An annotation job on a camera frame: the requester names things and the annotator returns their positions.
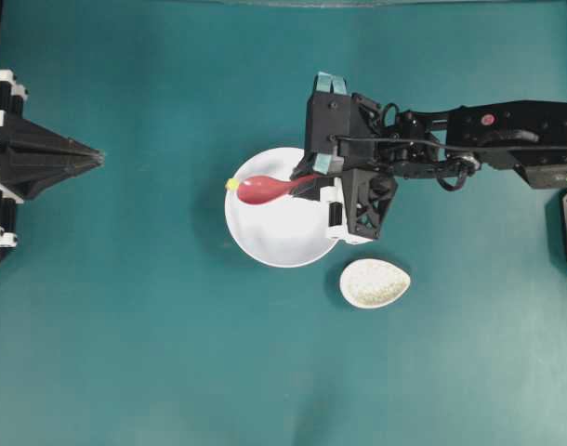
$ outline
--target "black cable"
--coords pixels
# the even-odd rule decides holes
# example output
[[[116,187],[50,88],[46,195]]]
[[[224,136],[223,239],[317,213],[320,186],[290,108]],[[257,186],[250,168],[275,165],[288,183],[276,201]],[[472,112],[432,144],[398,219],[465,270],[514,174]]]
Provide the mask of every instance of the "black cable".
[[[496,147],[461,147],[449,146],[440,142],[429,141],[427,139],[410,139],[410,138],[353,138],[344,137],[340,135],[334,136],[339,141],[349,142],[388,142],[388,143],[413,143],[423,144],[437,149],[444,149],[446,151],[475,151],[475,152],[492,152],[492,151],[567,151],[567,146],[496,146]],[[395,151],[394,148],[389,147],[389,151]]]
[[[450,192],[455,192],[456,190],[463,188],[463,186],[466,184],[466,179],[468,179],[468,169],[466,167],[462,167],[459,170],[459,176],[457,177],[457,182],[454,185],[446,182],[444,178],[436,177],[436,180],[439,182],[442,188]]]
[[[395,116],[397,116],[399,114],[399,106],[397,104],[394,104],[393,102],[390,102],[389,104],[387,104],[385,106],[385,108],[383,109],[383,111],[381,112],[381,123],[383,125],[387,125],[387,123],[385,122],[387,120],[387,113],[389,113],[389,110],[391,109],[395,109]]]

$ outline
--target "yellow spoon tip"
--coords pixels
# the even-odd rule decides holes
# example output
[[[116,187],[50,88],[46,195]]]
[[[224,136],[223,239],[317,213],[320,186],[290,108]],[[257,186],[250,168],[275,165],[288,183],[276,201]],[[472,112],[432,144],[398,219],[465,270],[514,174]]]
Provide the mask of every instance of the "yellow spoon tip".
[[[227,190],[238,190],[238,186],[240,186],[240,181],[236,178],[230,178],[226,183]]]

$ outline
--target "white oval dish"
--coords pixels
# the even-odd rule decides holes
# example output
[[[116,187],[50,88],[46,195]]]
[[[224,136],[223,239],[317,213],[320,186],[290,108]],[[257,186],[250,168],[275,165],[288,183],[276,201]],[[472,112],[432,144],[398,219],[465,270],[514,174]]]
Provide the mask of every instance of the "white oval dish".
[[[341,273],[341,294],[357,308],[381,308],[399,299],[412,282],[395,265],[364,258],[350,263]]]
[[[243,181],[254,175],[289,180],[304,151],[278,148],[263,151],[234,174]],[[329,209],[325,203],[289,195],[270,203],[241,202],[235,191],[226,192],[226,223],[232,238],[255,260],[278,268],[303,267],[331,251],[337,240],[325,237]]]

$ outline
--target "red button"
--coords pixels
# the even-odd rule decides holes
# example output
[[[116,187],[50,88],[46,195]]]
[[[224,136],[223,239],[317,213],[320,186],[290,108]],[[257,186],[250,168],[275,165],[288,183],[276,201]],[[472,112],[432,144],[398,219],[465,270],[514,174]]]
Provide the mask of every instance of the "red button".
[[[484,114],[483,117],[481,118],[481,124],[482,125],[492,125],[494,124],[494,122],[496,121],[496,118],[494,118],[493,114]]]

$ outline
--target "white bracket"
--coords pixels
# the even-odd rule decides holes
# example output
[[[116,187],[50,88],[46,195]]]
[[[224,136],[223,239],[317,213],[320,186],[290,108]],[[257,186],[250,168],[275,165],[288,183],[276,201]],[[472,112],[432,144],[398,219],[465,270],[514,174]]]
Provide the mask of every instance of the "white bracket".
[[[18,84],[15,74],[11,70],[0,70],[0,81],[9,82],[11,84],[11,95],[21,96],[23,100],[27,100],[28,94],[24,85]]]

